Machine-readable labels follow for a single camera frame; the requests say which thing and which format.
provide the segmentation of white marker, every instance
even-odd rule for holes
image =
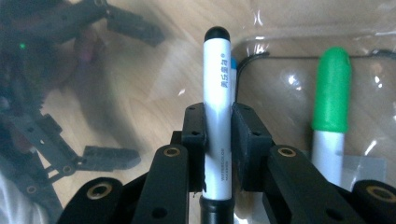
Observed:
[[[204,105],[207,148],[204,198],[232,198],[231,43],[227,30],[213,27],[204,43]]]

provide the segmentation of black metal bracket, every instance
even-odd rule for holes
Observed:
[[[143,175],[124,186],[118,203],[103,202],[102,206],[108,211],[116,208],[115,213],[107,213],[112,220],[187,223],[188,193],[201,187],[204,177],[204,105],[189,106],[184,120],[183,131],[174,132],[172,137],[172,143],[181,141],[184,147],[161,147],[147,177]],[[396,220],[394,187],[367,180],[357,182],[349,192],[332,185],[297,148],[274,145],[254,110],[246,105],[233,105],[232,125],[233,161],[238,181],[243,190],[263,192],[262,202],[271,223],[394,223]],[[166,150],[183,157],[166,156]],[[190,175],[189,184],[189,174],[195,169],[192,164],[198,169],[194,179]],[[90,210],[92,202],[73,203],[80,200],[78,197],[87,197],[86,188],[81,190],[83,192],[66,206],[60,223],[79,223],[80,219],[76,218],[86,212],[76,214],[76,211]],[[110,223],[106,222],[107,217],[102,222],[83,220],[84,223]]]
[[[62,139],[61,126],[48,114],[35,116],[35,119],[26,114],[7,118],[50,163],[47,173],[57,171],[49,179],[50,183],[76,170],[112,172],[132,168],[140,162],[137,151],[125,148],[85,147],[80,157]]]

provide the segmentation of screw hole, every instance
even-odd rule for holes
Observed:
[[[328,208],[328,209],[326,209],[326,214],[327,214],[327,216],[329,216],[330,218],[332,218],[336,221],[344,220],[343,216],[337,210]]]
[[[163,154],[167,157],[175,157],[180,154],[180,150],[176,147],[169,147],[163,152]]]
[[[154,218],[161,219],[168,215],[168,212],[164,208],[154,208],[151,214]]]
[[[91,187],[87,192],[87,197],[91,200],[98,200],[106,197],[113,187],[108,182],[99,183],[93,187]]]
[[[30,194],[34,194],[37,191],[37,188],[35,186],[29,186],[26,191]]]
[[[63,168],[63,170],[64,170],[64,173],[70,173],[72,171],[72,168],[70,168],[70,166],[65,166]]]
[[[277,150],[277,152],[284,157],[294,157],[296,152],[290,148],[282,147]]]
[[[396,195],[387,189],[381,188],[379,186],[369,186],[366,190],[371,196],[382,202],[396,203]]]

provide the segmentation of clear plastic bag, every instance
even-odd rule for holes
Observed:
[[[1,6],[9,2],[2,1]],[[60,136],[79,157],[85,146],[131,149],[138,156],[125,169],[105,172],[111,162],[103,160],[92,164],[102,171],[78,171],[51,182],[56,205],[65,206],[83,184],[96,177],[112,176],[125,184],[149,169],[155,150],[169,143],[172,131],[181,130],[185,108],[203,101],[204,35],[215,25],[230,32],[233,56],[240,64],[246,58],[257,58],[245,61],[240,70],[238,102],[255,109],[276,143],[308,151],[318,56],[328,47],[344,47],[353,57],[354,69],[346,154],[357,159],[347,167],[349,184],[355,177],[367,176],[361,172],[366,170],[367,157],[387,165],[386,173],[378,178],[395,186],[395,1],[108,3],[158,27],[164,41],[152,47],[109,31],[107,21],[99,20],[88,29],[92,32],[51,45],[53,51],[45,57],[42,52],[32,56],[29,62],[36,63],[30,63],[27,71],[39,74],[43,71],[40,63],[50,64],[46,85],[36,86],[44,95],[37,98],[43,103],[38,103],[42,105],[40,114],[52,116],[62,128]],[[3,49],[9,43],[1,40]],[[95,57],[82,63],[87,59],[85,50]],[[49,173],[49,178],[55,176],[56,172],[45,170],[52,161],[40,158],[44,167],[38,170]],[[40,191],[19,184],[28,198]],[[235,222],[261,223],[263,208],[253,206],[260,204],[260,195],[241,195]],[[191,195],[190,223],[199,222],[198,199]]]

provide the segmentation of wooden surface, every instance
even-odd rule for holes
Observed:
[[[62,204],[66,205],[83,184],[96,177],[112,176],[125,184],[149,169],[155,150],[169,143],[172,131],[181,130],[185,108],[203,101],[203,40],[210,27],[227,28],[236,48],[255,36],[309,35],[315,32],[312,27],[321,26],[322,30],[316,32],[323,34],[331,31],[350,34],[360,31],[364,25],[385,29],[380,24],[391,17],[383,16],[384,11],[389,10],[381,9],[381,4],[372,1],[266,2],[113,0],[109,3],[159,25],[165,34],[164,42],[153,48],[139,40],[110,33],[106,22],[99,21],[93,27],[104,47],[91,65],[77,67],[73,42],[61,46],[60,74],[66,77],[70,74],[70,77],[49,93],[42,112],[55,118],[64,130],[63,138],[79,155],[85,146],[99,146],[135,149],[141,157],[141,162],[130,170],[76,172],[64,177],[54,184]],[[322,42],[310,43],[320,50]],[[309,54],[307,48],[311,45],[300,44],[278,52],[286,56]],[[268,46],[259,47],[265,50]],[[363,49],[361,47],[358,53],[364,52]],[[243,50],[234,53],[238,59],[247,56]],[[372,62],[369,68],[372,70],[367,81],[354,82],[360,88],[356,93],[365,94],[365,98],[352,107],[352,112],[359,115],[351,118],[351,122],[360,131],[350,134],[347,141],[353,147],[347,152],[360,155],[376,141],[374,154],[389,158],[389,169],[394,171],[391,162],[396,157],[396,76],[390,72],[394,71],[394,65],[386,67]],[[289,84],[292,69],[304,88],[302,91]],[[315,61],[257,61],[244,74],[240,100],[256,109],[276,141],[309,149],[315,73]],[[383,82],[383,89],[370,86],[375,84],[375,77]],[[362,85],[368,85],[369,89],[365,90]],[[389,172],[389,180],[394,184],[393,174]],[[191,198],[191,223],[199,220],[198,199],[199,194]],[[248,216],[251,206],[247,204],[252,202],[247,196],[241,201],[242,205],[237,205],[240,217]]]

